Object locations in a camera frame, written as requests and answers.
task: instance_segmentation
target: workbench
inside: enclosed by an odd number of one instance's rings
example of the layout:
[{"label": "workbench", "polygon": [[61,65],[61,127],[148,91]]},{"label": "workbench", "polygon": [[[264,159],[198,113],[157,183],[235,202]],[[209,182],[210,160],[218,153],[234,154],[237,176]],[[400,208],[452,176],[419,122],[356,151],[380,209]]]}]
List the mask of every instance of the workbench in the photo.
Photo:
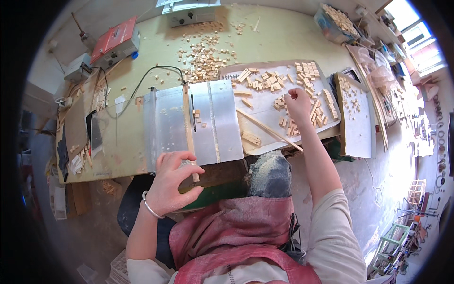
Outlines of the workbench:
[{"label": "workbench", "polygon": [[[260,22],[257,32],[253,32],[258,18]],[[329,42],[323,36],[320,28],[314,22],[312,16],[298,12],[263,7],[257,5],[225,5],[216,10],[216,19],[224,23],[224,31],[219,31],[218,49],[235,50],[237,60],[231,60],[228,64],[264,62],[273,60],[291,60],[305,58],[315,60],[325,77],[330,74],[343,71],[349,66],[355,66],[352,58],[345,47]],[[229,23],[245,23],[242,35],[229,25]],[[182,35],[196,33],[194,27],[180,26],[170,28],[166,16],[158,16],[137,24],[140,30],[139,56],[136,59],[128,57],[119,62],[109,73],[107,81],[111,91],[108,94],[108,106],[114,105],[114,100],[124,95],[127,99],[139,84],[145,72],[155,65],[172,65],[183,68],[190,68],[189,63],[178,62],[177,52],[180,48],[190,50],[190,42],[182,40]],[[181,85],[178,80],[179,73],[171,71],[168,75],[167,70],[154,69],[147,75],[141,83],[135,97],[148,94],[151,86],[159,90],[177,87]],[[93,98],[93,88],[96,76],[91,76],[84,84],[84,93],[75,100],[84,100],[85,115],[90,113]],[[112,179],[123,176],[132,176],[147,173],[146,167],[140,166],[146,163],[144,149],[144,125],[141,117],[143,113],[137,112],[137,107],[131,102],[118,120],[122,129],[127,129],[119,133],[117,141],[106,141],[104,147],[109,147],[112,143],[124,145],[121,149],[116,149],[115,155],[104,159],[102,165],[95,165],[105,169],[103,174],[99,171],[94,172],[89,166],[85,166],[82,173],[73,175],[69,172],[66,183],[92,181],[100,179]],[[64,118],[65,113],[59,114],[59,119]],[[337,125],[328,130],[318,133],[320,139],[325,139],[340,134],[340,126]],[[62,138],[62,127],[58,128],[56,142]],[[59,170],[60,182],[63,176]]]}]

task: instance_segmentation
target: plastic crate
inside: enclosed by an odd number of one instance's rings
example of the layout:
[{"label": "plastic crate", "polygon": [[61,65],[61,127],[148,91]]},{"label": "plastic crate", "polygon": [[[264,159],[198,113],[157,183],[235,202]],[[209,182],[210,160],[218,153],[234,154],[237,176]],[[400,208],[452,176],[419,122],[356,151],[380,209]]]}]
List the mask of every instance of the plastic crate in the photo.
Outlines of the plastic crate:
[{"label": "plastic crate", "polygon": [[314,21],[321,28],[321,31],[323,32],[323,35],[326,37],[326,39],[334,43],[341,44],[343,42],[346,42],[348,44],[351,44],[355,40],[360,38],[357,35],[353,35],[347,31],[340,29],[333,21],[333,19],[325,13],[325,10],[323,10],[322,7],[322,3],[320,3],[318,11],[314,16]]},{"label": "plastic crate", "polygon": [[126,269],[126,249],[110,263],[110,278],[118,284],[130,284]]}]

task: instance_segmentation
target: aluminum saw table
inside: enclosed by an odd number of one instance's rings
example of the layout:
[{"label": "aluminum saw table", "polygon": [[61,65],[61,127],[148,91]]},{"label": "aluminum saw table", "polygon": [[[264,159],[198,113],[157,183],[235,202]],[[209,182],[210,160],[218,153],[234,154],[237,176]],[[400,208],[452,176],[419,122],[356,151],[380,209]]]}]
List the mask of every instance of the aluminum saw table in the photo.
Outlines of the aluminum saw table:
[{"label": "aluminum saw table", "polygon": [[[190,128],[198,165],[216,164],[243,158],[243,150],[230,80],[189,85],[189,105],[183,105],[182,87],[152,89],[143,97],[109,106],[92,117],[93,171],[99,179],[110,178],[107,166],[123,162],[137,174],[155,171],[156,158],[165,152],[187,150],[183,109],[200,111],[201,123],[192,115]],[[128,125],[136,116],[134,126]],[[134,149],[130,140],[135,139]],[[127,161],[121,151],[129,151]]]}]

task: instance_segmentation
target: silver bangle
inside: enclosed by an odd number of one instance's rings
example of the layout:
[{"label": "silver bangle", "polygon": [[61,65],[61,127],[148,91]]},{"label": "silver bangle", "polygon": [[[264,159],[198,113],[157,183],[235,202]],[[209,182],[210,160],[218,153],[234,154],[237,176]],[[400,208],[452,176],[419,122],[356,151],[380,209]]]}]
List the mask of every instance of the silver bangle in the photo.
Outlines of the silver bangle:
[{"label": "silver bangle", "polygon": [[158,218],[158,219],[164,219],[164,217],[159,216],[159,215],[156,214],[153,210],[151,210],[150,206],[147,204],[147,199],[146,199],[147,193],[148,193],[148,190],[142,192],[142,200],[144,201],[145,206],[147,207],[148,211],[150,211],[150,213],[151,213],[154,217],[156,217],[156,218]]}]

